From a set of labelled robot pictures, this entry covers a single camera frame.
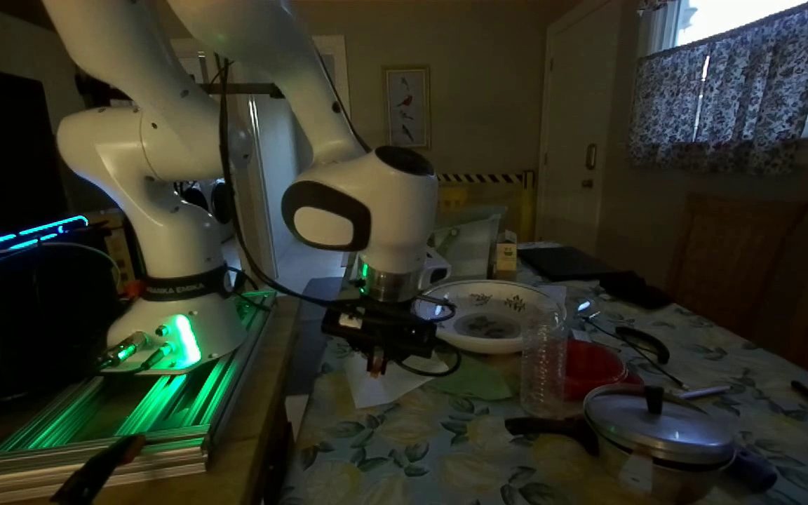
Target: saucepan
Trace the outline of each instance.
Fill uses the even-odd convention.
[[[574,437],[591,457],[616,469],[613,479],[622,489],[650,502],[695,502],[720,476],[745,491],[765,491],[776,479],[769,460],[745,451],[727,425],[661,387],[602,385],[581,409],[568,419],[507,419],[504,426],[511,436]]]
[[[582,398],[587,425],[606,437],[599,451],[619,457],[619,486],[657,502],[695,502],[734,462],[731,433],[661,387],[612,385]]]

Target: pot lid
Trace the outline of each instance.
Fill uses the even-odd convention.
[[[588,425],[629,451],[679,467],[723,467],[734,457],[730,430],[661,387],[598,387],[582,398]]]

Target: door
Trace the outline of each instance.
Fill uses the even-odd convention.
[[[582,0],[546,28],[539,239],[598,249],[622,0]]]

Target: plate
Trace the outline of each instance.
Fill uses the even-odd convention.
[[[455,307],[455,317],[437,324],[437,339],[467,354],[518,354],[521,338],[539,325],[546,297],[517,281],[444,281],[423,297]],[[416,301],[411,312],[432,321],[437,307]]]

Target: monitor screen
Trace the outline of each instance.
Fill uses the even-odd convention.
[[[0,72],[0,234],[52,223],[65,210],[44,87]]]

